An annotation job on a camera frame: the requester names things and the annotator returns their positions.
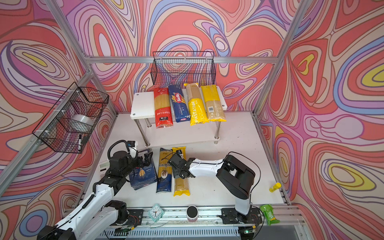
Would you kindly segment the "yellow Pastatime spaghetti pack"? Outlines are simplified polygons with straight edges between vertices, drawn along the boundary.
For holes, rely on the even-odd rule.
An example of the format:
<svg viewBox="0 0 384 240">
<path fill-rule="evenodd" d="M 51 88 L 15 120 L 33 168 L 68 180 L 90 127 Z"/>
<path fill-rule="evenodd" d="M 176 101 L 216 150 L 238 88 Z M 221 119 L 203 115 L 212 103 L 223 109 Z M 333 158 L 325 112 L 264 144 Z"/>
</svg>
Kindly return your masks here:
<svg viewBox="0 0 384 240">
<path fill-rule="evenodd" d="M 173 153 L 179 155 L 182 159 L 186 160 L 186 147 L 172 147 Z M 183 194 L 190 196 L 188 179 L 182 179 L 177 175 L 178 171 L 173 168 L 173 177 L 175 179 L 174 197 L 181 196 Z"/>
</svg>

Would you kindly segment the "blue yellow Ankara spaghetti pack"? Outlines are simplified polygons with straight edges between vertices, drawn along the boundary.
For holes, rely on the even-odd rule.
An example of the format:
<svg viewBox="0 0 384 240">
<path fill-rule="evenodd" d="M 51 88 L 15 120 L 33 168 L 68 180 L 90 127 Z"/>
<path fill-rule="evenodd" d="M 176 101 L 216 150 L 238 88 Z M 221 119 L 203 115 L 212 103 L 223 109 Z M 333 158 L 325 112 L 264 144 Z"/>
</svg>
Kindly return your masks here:
<svg viewBox="0 0 384 240">
<path fill-rule="evenodd" d="M 158 182 L 156 193 L 171 192 L 172 188 L 172 166 L 168 163 L 173 155 L 172 150 L 160 148 Z"/>
</svg>

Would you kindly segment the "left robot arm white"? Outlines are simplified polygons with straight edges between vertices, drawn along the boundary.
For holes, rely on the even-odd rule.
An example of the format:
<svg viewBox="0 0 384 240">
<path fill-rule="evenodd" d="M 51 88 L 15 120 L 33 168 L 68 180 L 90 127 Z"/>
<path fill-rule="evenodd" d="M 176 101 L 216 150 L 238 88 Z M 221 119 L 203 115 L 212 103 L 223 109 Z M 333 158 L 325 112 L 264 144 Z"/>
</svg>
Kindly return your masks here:
<svg viewBox="0 0 384 240">
<path fill-rule="evenodd" d="M 127 182 L 127 176 L 139 167 L 148 167 L 153 152 L 143 151 L 134 157 L 126 151 L 108 153 L 110 163 L 100 181 L 94 183 L 93 192 L 75 210 L 52 226 L 45 226 L 38 240 L 94 240 L 112 224 L 124 225 L 130 214 L 127 204 L 113 197 Z"/>
</svg>

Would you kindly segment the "red spaghetti pack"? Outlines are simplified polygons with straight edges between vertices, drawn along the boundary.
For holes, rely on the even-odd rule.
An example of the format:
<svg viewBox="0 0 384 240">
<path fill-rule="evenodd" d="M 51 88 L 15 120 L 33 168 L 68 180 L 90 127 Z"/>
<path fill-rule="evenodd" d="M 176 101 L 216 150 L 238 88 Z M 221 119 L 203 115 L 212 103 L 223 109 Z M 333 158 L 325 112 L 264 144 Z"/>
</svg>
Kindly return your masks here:
<svg viewBox="0 0 384 240">
<path fill-rule="evenodd" d="M 154 88 L 156 128 L 173 126 L 173 117 L 168 88 Z"/>
</svg>

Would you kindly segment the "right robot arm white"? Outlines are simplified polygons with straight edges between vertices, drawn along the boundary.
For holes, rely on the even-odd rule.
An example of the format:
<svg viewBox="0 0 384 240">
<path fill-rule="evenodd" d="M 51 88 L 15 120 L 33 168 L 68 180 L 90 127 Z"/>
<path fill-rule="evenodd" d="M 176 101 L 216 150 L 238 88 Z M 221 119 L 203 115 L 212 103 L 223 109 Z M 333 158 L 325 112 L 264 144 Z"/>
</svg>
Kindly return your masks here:
<svg viewBox="0 0 384 240">
<path fill-rule="evenodd" d="M 235 210 L 244 216 L 249 213 L 251 187 L 254 185 L 256 174 L 231 152 L 224 159 L 215 161 L 196 158 L 185 160 L 179 154 L 173 154 L 168 164 L 175 171 L 176 177 L 182 179 L 216 177 L 235 196 Z"/>
</svg>

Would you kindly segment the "dark blue pasta box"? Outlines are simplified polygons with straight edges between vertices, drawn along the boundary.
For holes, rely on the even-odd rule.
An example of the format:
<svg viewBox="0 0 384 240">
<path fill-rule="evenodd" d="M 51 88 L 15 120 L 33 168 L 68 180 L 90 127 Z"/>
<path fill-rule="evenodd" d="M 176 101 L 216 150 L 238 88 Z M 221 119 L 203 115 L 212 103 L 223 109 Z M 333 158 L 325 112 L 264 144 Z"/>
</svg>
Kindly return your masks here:
<svg viewBox="0 0 384 240">
<path fill-rule="evenodd" d="M 150 152 L 152 150 L 146 149 L 140 152 L 144 152 L 144 151 Z M 130 181 L 131 187 L 134 190 L 138 190 L 150 184 L 156 183 L 157 179 L 158 177 L 157 177 L 156 168 L 153 162 L 153 158 L 152 158 L 152 163 L 149 167 L 137 167 L 129 174 L 129 181 Z"/>
</svg>

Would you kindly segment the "dark blue spaghetti pack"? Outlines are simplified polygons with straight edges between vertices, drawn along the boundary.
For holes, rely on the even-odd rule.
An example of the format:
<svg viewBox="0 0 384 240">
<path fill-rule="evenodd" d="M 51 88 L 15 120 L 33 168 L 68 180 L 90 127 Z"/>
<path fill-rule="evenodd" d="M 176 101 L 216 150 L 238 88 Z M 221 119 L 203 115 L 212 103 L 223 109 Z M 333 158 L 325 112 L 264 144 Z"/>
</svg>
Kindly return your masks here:
<svg viewBox="0 0 384 240">
<path fill-rule="evenodd" d="M 191 116 L 181 86 L 169 85 L 168 89 L 176 122 L 180 123 L 189 121 Z"/>
</svg>

